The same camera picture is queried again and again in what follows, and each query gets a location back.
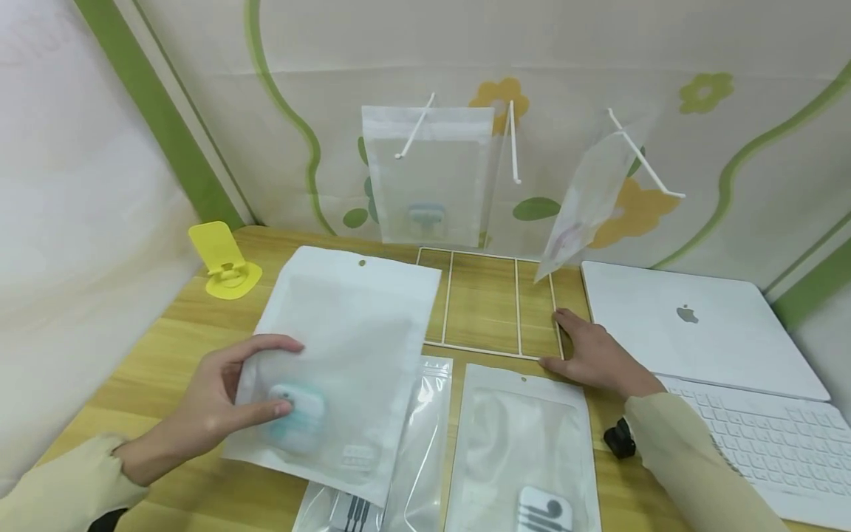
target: white metal grid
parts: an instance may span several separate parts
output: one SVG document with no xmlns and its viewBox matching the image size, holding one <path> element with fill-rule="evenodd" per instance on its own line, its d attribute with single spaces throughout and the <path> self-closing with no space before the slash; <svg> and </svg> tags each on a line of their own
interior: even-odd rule
<svg viewBox="0 0 851 532">
<path fill-rule="evenodd" d="M 426 340 L 425 343 L 427 346 L 435 346 L 435 347 L 448 347 L 450 349 L 460 349 L 461 351 L 468 352 L 480 352 L 486 355 L 498 355 L 500 357 L 511 357 L 511 358 L 524 358 L 526 360 L 537 360 L 538 357 L 529 357 L 523 354 L 523 329 L 520 326 L 520 274 L 517 268 L 518 262 L 532 262 L 534 264 L 540 263 L 539 260 L 529 260 L 529 259 L 518 259 L 515 257 L 504 257 L 501 255 L 491 255 L 487 253 L 475 253 L 472 251 L 453 251 L 452 249 L 440 249 L 440 248 L 429 248 L 429 247 L 421 247 L 419 251 L 417 251 L 417 265 L 420 263 L 420 257 L 422 256 L 423 250 L 425 251 L 435 251 L 438 253 L 449 253 L 449 273 L 447 275 L 447 283 L 446 283 L 446 300 L 443 302 L 443 329 L 440 334 L 440 341 L 429 341 Z M 478 347 L 470 347 L 470 346 L 458 346 L 455 344 L 446 343 L 446 324 L 449 319 L 449 297 L 452 294 L 452 269 L 455 263 L 455 255 L 473 255 L 476 257 L 488 257 L 491 259 L 500 259 L 500 260 L 511 260 L 514 262 L 514 305 L 517 310 L 517 352 L 504 352 L 504 351 L 495 351 L 493 349 L 481 349 Z M 552 298 L 552 310 L 556 310 L 556 290 L 552 285 L 552 275 L 548 275 L 547 279 L 550 282 L 550 297 Z M 558 340 L 558 355 L 564 360 L 564 345 L 562 344 L 562 335 L 558 330 L 558 327 L 555 328 L 556 338 Z"/>
</svg>

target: white wall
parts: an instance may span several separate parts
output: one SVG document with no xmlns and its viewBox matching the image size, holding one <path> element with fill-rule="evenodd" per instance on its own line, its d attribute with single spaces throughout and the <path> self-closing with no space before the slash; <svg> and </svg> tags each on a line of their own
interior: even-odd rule
<svg viewBox="0 0 851 532">
<path fill-rule="evenodd" d="M 3 495 L 199 261 L 191 205 L 72 0 L 0 0 L 0 162 Z"/>
<path fill-rule="evenodd" d="M 851 283 L 792 331 L 792 338 L 851 422 Z"/>
</svg>

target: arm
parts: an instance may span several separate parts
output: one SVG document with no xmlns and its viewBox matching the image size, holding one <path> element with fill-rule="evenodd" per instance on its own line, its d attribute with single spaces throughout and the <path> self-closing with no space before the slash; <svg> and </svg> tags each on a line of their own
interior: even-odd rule
<svg viewBox="0 0 851 532">
<path fill-rule="evenodd" d="M 232 432 L 289 414 L 286 401 L 234 406 L 243 362 L 258 351 L 299 352 L 281 335 L 257 335 L 205 356 L 177 409 L 131 441 L 104 435 L 29 471 L 0 499 L 0 530 L 107 532 L 148 486 L 214 449 Z"/>
<path fill-rule="evenodd" d="M 647 467 L 697 532 L 788 532 L 753 487 L 715 447 L 703 420 L 599 325 L 567 309 L 555 319 L 574 343 L 569 360 L 545 368 L 582 384 L 614 390 Z"/>
</svg>

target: white keyboard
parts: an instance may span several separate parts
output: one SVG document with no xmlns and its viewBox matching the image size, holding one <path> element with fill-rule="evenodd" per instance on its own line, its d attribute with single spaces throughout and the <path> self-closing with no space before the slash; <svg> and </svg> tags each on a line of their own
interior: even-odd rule
<svg viewBox="0 0 851 532">
<path fill-rule="evenodd" d="M 660 377 L 783 519 L 851 531 L 851 428 L 827 403 Z"/>
</svg>

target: apple logo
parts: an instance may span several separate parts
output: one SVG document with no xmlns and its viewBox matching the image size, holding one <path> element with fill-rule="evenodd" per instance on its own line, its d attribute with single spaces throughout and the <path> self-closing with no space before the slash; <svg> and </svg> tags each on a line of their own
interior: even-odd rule
<svg viewBox="0 0 851 532">
<path fill-rule="evenodd" d="M 694 315 L 694 311 L 688 308 L 688 305 L 683 305 L 677 308 L 677 315 L 686 323 L 697 323 L 700 320 Z"/>
</svg>

